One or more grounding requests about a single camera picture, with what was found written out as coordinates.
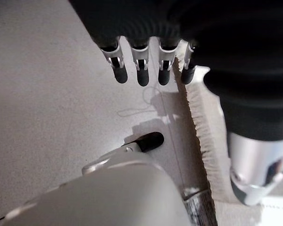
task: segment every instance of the robotic arm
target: robotic arm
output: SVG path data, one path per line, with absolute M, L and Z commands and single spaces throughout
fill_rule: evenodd
M 189 42 L 182 82 L 195 65 L 220 97 L 235 195 L 254 205 L 283 179 L 283 0 L 70 0 L 119 83 L 127 72 L 119 37 L 131 46 L 141 86 L 149 82 L 149 38 L 159 38 L 158 81 L 166 85 L 180 39 Z

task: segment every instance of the silver metal joint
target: silver metal joint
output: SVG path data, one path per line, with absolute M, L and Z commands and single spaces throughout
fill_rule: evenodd
M 227 140 L 233 191 L 243 204 L 258 204 L 283 180 L 283 140 L 254 140 L 232 132 Z
M 129 143 L 129 144 L 121 146 L 117 149 L 114 149 L 113 151 L 108 152 L 105 155 L 102 155 L 98 160 L 93 161 L 93 162 L 89 163 L 88 165 L 85 165 L 82 168 L 82 174 L 85 175 L 85 174 L 88 174 L 88 173 L 92 173 L 96 170 L 111 166 L 113 164 L 113 161 L 110 161 L 110 159 L 113 156 L 116 156 L 116 155 L 122 154 L 122 153 L 132 153 L 132 152 L 142 152 L 140 147 L 135 142 Z
M 115 50 L 111 52 L 107 52 L 101 49 L 101 51 L 112 68 L 116 68 L 116 67 L 123 68 L 124 67 L 124 56 L 123 56 L 121 45 L 119 43 L 119 39 L 117 40 L 117 48 Z M 117 59 L 119 66 L 114 65 L 115 63 L 112 61 L 113 58 Z
M 176 52 L 176 48 L 172 49 L 172 50 L 165 50 L 161 47 L 161 45 L 159 45 L 159 69 L 162 71 L 164 70 L 163 66 L 164 66 L 164 61 L 169 61 L 169 65 L 168 65 L 168 71 L 171 70 L 172 64 L 174 62 L 174 58 L 175 58 L 175 52 Z
M 132 52 L 132 56 L 133 56 L 133 61 L 135 63 L 136 66 L 136 70 L 139 71 L 140 70 L 140 65 L 139 65 L 139 60 L 144 60 L 143 64 L 143 70 L 147 70 L 148 69 L 148 61 L 149 61 L 149 46 L 143 48 L 143 49 L 136 49 L 131 47 L 131 52 Z

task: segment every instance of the robotic hand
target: robotic hand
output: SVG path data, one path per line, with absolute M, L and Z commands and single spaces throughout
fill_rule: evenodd
M 189 42 L 182 81 L 195 65 L 220 97 L 235 195 L 253 205 L 283 179 L 283 0 L 70 0 L 112 66 L 127 81 L 119 36 L 130 43 L 137 80 L 146 86 L 149 38 L 160 40 L 158 80 L 169 71 L 180 39 Z

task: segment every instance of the black rubber tip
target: black rubber tip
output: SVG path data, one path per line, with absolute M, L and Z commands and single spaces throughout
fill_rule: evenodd
M 165 86 L 168 84 L 170 80 L 170 71 L 164 69 L 164 70 L 159 70 L 158 72 L 158 81 L 160 85 Z
M 137 81 L 141 86 L 146 86 L 149 83 L 149 72 L 148 70 L 137 71 Z
M 138 144 L 142 152 L 148 152 L 161 146 L 164 140 L 164 135 L 159 132 L 152 132 L 141 136 L 133 142 Z
M 114 77 L 119 83 L 125 83 L 128 80 L 127 70 L 125 65 L 120 68 L 116 67 L 113 69 Z
M 185 85 L 189 84 L 194 77 L 194 68 L 184 69 L 181 73 L 181 82 Z
M 233 192 L 236 196 L 236 198 L 244 205 L 247 205 L 245 203 L 245 198 L 246 198 L 246 194 L 241 191 L 237 186 L 236 184 L 231 180 L 231 185 L 232 185 L 232 189 L 233 189 Z

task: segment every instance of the gray floor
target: gray floor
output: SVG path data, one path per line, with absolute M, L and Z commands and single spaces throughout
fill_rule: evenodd
M 138 85 L 121 40 L 128 82 L 118 84 L 67 0 L 0 0 L 0 217 L 83 165 L 140 135 L 160 131 L 150 153 L 180 187 L 207 188 L 184 90 Z

